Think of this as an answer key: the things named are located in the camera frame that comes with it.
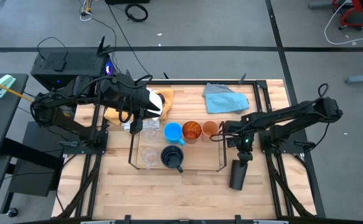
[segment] blue light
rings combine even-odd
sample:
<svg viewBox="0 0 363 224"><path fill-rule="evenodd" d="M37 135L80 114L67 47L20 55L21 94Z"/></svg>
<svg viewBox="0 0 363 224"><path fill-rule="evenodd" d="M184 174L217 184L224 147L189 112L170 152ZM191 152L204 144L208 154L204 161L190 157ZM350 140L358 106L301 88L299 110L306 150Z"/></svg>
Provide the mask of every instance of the blue light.
<svg viewBox="0 0 363 224"><path fill-rule="evenodd" d="M113 74L113 66L111 61L109 60L105 65L105 72L106 75L112 75Z"/></svg>

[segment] yellow cloth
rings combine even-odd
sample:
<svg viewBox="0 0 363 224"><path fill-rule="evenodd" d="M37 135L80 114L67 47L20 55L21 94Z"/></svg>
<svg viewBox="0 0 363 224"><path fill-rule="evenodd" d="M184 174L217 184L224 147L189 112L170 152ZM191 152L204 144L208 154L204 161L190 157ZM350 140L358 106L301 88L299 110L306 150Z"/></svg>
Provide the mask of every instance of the yellow cloth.
<svg viewBox="0 0 363 224"><path fill-rule="evenodd" d="M164 98L163 110L159 119L167 119L167 112L170 110L171 105L173 104L174 91L173 90L157 90L156 94L162 94ZM104 118L111 121L115 125L120 125L119 121L119 112L117 112L113 108L108 108L104 114ZM127 118L127 113L122 114L122 118Z"/></svg>

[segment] gray floor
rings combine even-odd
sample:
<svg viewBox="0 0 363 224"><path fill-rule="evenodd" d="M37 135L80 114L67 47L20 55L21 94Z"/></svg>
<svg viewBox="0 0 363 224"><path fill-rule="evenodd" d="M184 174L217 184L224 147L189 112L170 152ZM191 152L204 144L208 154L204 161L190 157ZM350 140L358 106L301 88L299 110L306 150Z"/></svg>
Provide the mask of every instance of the gray floor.
<svg viewBox="0 0 363 224"><path fill-rule="evenodd" d="M332 11L310 11L309 0L272 0L284 47L335 47L327 43L323 29ZM77 0L7 0L0 12L0 47L36 47L44 38L55 36L66 46L94 47L101 36L114 42L111 30L95 22L81 22ZM114 9L133 46L256 46L274 47L275 39L265 1L254 0L152 0L146 5L149 18L133 23ZM117 45L126 46L120 30L103 1L93 3L94 18L116 30ZM363 37L363 31L337 30L337 19L328 30L329 38L343 42ZM59 46L53 40L45 47ZM340 47L363 47L356 45ZM29 73L36 53L0 53L0 73ZM142 64L155 78L284 78L277 52L137 52ZM116 53L120 68L133 77L144 75L132 53ZM363 75L363 53L287 52L286 59L299 101L317 97L321 83L330 84L328 95L337 99L343 118L330 125L328 135L313 151L326 215L329 218L363 220L363 84L346 85L349 75ZM44 91L32 77L26 91ZM28 103L21 101L20 107ZM22 141L29 114L18 110L8 137ZM317 141L324 125L307 129L308 138ZM7 182L1 189L3 197ZM49 197L16 195L12 206L20 210L10 219L0 215L1 223L42 220L50 217L54 194Z"/></svg>

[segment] wooden table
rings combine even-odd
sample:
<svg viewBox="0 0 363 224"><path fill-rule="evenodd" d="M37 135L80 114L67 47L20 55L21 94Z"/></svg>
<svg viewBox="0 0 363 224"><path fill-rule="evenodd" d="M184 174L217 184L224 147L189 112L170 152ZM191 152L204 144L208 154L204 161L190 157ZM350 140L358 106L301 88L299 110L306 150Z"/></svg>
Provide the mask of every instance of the wooden table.
<svg viewBox="0 0 363 224"><path fill-rule="evenodd" d="M289 106L283 81L267 80L267 83L273 110ZM194 120L203 123L208 116L217 122L240 120L241 115L235 113L208 115L202 97L204 85L149 87L174 90L174 102L167 121L182 124ZM251 85L229 85L229 88L244 93L248 98L250 108L244 111L245 114L257 111ZM264 106L263 93L260 91L260 94ZM92 105L79 106L75 120L90 125L92 114ZM228 187L231 161L237 159L235 148L227 149L228 166L220 172L185 170L180 174L170 169L136 170L128 164L131 135L114 124L108 130L108 148L101 161L94 219L124 219L125 215L131 215L134 220L234 219L235 215L241 215L243 219L275 218L265 155L260 150L257 135L245 185L242 191L236 191ZM84 155L77 156L62 172L58 193L64 206L79 189L84 159ZM290 189L309 212L315 213L306 170L292 155L283 155L283 160ZM82 214L86 214L89 193L87 190ZM286 215L285 201L279 187L278 193L283 214ZM56 202L52 215L59 213L60 207Z"/></svg>

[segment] orange cup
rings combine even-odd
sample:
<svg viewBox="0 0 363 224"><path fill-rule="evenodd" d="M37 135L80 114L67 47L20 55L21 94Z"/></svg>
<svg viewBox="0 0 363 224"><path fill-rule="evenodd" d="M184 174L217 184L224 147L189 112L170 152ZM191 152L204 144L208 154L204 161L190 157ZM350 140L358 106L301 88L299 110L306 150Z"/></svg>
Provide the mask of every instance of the orange cup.
<svg viewBox="0 0 363 224"><path fill-rule="evenodd" d="M186 143L195 143L202 134L202 128L195 121L188 121L182 126L182 135Z"/></svg>
<svg viewBox="0 0 363 224"><path fill-rule="evenodd" d="M214 121L205 121L202 125L202 141L210 142L210 136L217 134L219 127Z"/></svg>

